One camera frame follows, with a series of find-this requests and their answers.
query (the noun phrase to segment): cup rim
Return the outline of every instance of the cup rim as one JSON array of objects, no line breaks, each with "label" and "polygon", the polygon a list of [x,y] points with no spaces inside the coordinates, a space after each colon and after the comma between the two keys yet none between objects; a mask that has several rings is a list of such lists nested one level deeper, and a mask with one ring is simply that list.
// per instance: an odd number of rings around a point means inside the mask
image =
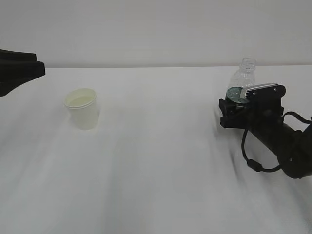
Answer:
[{"label": "cup rim", "polygon": [[[91,91],[91,93],[93,94],[93,99],[92,99],[91,101],[89,101],[89,102],[87,102],[87,103],[81,105],[81,106],[71,106],[71,105],[67,104],[66,101],[67,101],[67,99],[69,98],[69,96],[70,96],[70,95],[73,95],[74,93],[77,93],[77,92],[79,92],[79,91]],[[89,89],[89,88],[80,88],[80,89],[75,89],[75,90],[69,92],[69,93],[66,95],[65,100],[63,101],[63,103],[64,103],[64,105],[65,105],[67,108],[69,108],[69,109],[82,109],[82,108],[85,108],[85,107],[87,107],[87,106],[92,105],[92,104],[94,103],[94,101],[96,100],[96,98],[97,98],[97,94],[96,94],[96,92],[95,92],[93,89]]]}]

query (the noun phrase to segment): white cup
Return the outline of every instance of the white cup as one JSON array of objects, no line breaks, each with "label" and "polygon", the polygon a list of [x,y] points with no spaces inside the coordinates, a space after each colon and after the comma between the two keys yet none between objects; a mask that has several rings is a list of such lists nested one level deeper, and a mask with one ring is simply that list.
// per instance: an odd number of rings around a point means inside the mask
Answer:
[{"label": "white cup", "polygon": [[78,128],[89,130],[98,122],[96,104],[97,94],[93,89],[76,89],[70,92],[64,101],[72,120]]}]

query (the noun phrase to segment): black object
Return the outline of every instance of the black object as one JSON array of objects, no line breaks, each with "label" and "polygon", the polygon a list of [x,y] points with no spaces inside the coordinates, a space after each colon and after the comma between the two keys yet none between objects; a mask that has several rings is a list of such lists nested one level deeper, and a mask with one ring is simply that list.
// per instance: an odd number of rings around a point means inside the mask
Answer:
[{"label": "black object", "polygon": [[[224,128],[245,130],[241,148],[247,165],[253,170],[275,172],[282,169],[291,178],[302,178],[312,175],[312,121],[295,112],[283,115],[281,98],[285,92],[283,85],[277,85],[259,89],[253,95],[246,92],[246,99],[249,101],[246,104],[235,103],[227,98],[220,99],[219,107],[223,114],[220,124]],[[295,131],[284,123],[285,115],[291,115],[309,126],[304,132]],[[260,163],[247,158],[245,138],[248,131],[277,156],[279,165],[266,169]]]},{"label": "black object", "polygon": [[44,64],[35,54],[0,50],[0,97],[44,75]]}]

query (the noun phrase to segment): plastic bottle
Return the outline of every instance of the plastic bottle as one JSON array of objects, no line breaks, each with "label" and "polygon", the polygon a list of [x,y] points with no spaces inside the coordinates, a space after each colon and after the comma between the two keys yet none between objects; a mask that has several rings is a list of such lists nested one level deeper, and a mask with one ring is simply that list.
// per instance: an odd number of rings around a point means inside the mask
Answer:
[{"label": "plastic bottle", "polygon": [[234,73],[230,80],[228,90],[226,92],[226,99],[236,103],[246,103],[247,101],[240,98],[242,88],[255,85],[254,70],[255,59],[243,58],[239,66],[239,70]]}]

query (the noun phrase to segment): white tablecloth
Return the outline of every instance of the white tablecloth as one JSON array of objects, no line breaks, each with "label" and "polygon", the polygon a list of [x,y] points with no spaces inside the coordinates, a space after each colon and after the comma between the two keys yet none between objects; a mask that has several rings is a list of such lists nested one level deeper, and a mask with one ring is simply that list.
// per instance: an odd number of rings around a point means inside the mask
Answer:
[{"label": "white tablecloth", "polygon": [[[46,69],[0,98],[1,234],[311,233],[312,177],[256,173],[241,130],[219,126],[236,67]],[[257,67],[312,114],[312,66]],[[94,88],[98,125],[75,128],[62,101]],[[304,129],[291,117],[293,128]],[[276,157],[248,135],[247,154]]]}]

